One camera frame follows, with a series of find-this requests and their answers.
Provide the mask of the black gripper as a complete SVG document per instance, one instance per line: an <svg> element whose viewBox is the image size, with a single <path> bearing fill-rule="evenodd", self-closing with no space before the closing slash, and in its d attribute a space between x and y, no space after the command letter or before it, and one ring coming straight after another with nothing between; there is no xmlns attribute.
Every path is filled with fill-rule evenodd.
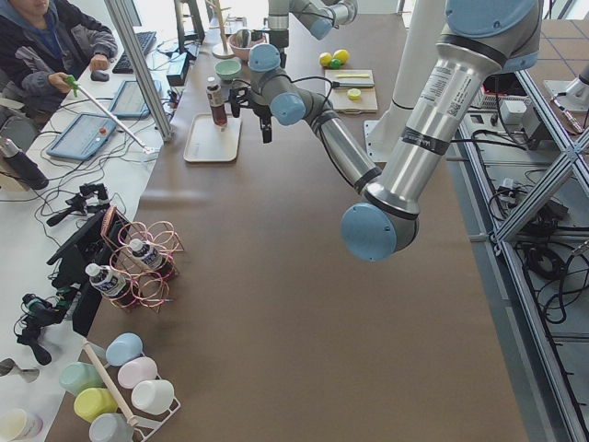
<svg viewBox="0 0 589 442"><path fill-rule="evenodd" d="M238 87L234 87L230 95L229 104L232 116L239 118L242 109L252 110L259 117L262 143L270 143L272 141L270 107L262 102L261 95L255 92L246 80L234 79L232 83L238 84Z"/></svg>

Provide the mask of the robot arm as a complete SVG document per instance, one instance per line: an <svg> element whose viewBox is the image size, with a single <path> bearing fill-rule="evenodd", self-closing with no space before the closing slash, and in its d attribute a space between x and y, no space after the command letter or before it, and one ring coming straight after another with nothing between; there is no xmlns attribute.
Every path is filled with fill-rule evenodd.
<svg viewBox="0 0 589 442"><path fill-rule="evenodd" d="M405 128L381 169L363 151L337 115L327 96L301 88L287 75L283 49L288 36L288 17L295 15L317 39L357 15L354 1L328 1L316 7L310 1L271 1L268 23L271 40L257 44L249 55L250 84L231 90L232 112L248 108L260 119L262 140L272 137L271 122L284 126L306 122L323 145L335 169L363 201L350 207L341 219L341 235L354 256L384 260L407 248L419 230L419 194L410 182L410 150L418 134Z"/></svg>
<svg viewBox="0 0 589 442"><path fill-rule="evenodd" d="M250 84L231 89L231 111L238 116L241 109L252 109L266 143L273 120L284 126L308 123L340 174L365 199L344 214L345 226L414 222L418 199L483 81L536 62L542 8L540 1L446 2L437 62L383 169L359 147L327 97L295 84L269 43L251 50Z"/></svg>

